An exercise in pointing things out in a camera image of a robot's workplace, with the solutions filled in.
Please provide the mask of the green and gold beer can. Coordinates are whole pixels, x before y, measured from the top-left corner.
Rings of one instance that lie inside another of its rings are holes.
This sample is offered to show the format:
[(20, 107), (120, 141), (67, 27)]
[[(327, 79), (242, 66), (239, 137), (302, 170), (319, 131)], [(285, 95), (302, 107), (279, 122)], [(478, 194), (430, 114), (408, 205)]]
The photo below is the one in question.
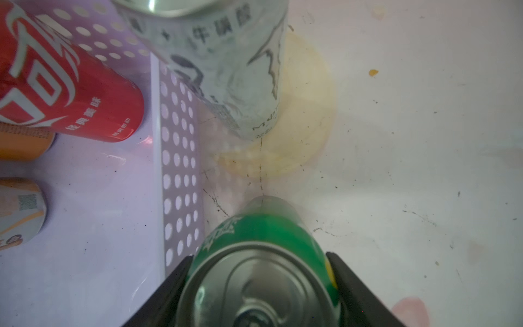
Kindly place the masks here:
[(1, 179), (1, 250), (29, 242), (46, 221), (47, 204), (39, 185), (28, 178)]

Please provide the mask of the purple perforated plastic basket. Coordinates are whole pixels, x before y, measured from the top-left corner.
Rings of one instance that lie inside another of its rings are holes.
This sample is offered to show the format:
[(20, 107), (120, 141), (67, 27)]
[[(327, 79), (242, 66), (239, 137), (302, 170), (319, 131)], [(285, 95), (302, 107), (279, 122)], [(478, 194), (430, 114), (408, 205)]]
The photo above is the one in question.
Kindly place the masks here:
[(196, 97), (109, 1), (20, 1), (142, 90), (140, 129), (119, 143), (60, 135), (42, 157), (3, 162), (34, 180), (48, 213), (1, 252), (2, 326), (122, 326), (204, 237)]

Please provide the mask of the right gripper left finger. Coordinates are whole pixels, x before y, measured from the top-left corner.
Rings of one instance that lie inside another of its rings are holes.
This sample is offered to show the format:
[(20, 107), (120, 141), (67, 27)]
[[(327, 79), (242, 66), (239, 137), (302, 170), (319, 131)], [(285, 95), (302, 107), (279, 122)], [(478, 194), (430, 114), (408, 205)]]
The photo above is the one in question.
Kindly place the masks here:
[(193, 256), (185, 257), (123, 327), (175, 326), (178, 303), (192, 262)]

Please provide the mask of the red cola can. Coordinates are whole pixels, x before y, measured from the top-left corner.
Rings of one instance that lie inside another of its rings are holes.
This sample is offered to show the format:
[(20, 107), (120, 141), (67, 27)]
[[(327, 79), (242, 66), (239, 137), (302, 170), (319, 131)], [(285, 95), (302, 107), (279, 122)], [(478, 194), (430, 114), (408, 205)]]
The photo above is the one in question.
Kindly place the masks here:
[(144, 115), (132, 81), (20, 6), (1, 2), (1, 122), (116, 143)]

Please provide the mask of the orange soda can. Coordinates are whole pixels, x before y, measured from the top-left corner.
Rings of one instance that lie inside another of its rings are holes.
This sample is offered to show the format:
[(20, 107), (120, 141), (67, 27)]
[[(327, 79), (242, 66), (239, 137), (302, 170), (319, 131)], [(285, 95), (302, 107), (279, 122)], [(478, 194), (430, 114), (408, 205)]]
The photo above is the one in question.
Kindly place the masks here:
[(1, 123), (1, 160), (30, 162), (52, 146), (56, 133), (20, 125)]

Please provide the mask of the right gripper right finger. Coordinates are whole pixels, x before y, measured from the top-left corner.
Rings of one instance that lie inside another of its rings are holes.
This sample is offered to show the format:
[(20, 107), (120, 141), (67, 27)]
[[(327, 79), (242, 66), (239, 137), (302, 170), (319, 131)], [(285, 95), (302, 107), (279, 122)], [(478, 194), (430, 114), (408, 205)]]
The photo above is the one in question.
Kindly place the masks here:
[(374, 295), (350, 267), (333, 252), (327, 252), (341, 303), (340, 326), (404, 327), (404, 324)]

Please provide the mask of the silver white can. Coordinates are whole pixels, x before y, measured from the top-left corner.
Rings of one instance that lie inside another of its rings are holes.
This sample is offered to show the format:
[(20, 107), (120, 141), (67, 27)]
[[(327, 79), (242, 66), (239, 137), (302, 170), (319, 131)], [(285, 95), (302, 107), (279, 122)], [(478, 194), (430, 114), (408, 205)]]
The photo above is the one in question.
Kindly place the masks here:
[(287, 1), (116, 1), (136, 37), (236, 136), (276, 124)]

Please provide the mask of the green sprite can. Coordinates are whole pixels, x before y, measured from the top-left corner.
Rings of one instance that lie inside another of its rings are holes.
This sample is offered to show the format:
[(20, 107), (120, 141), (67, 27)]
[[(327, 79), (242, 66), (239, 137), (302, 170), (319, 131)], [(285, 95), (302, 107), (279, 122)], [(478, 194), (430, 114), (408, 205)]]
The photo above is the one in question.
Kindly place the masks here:
[(338, 326), (332, 267), (295, 208), (260, 196), (201, 244), (177, 326)]

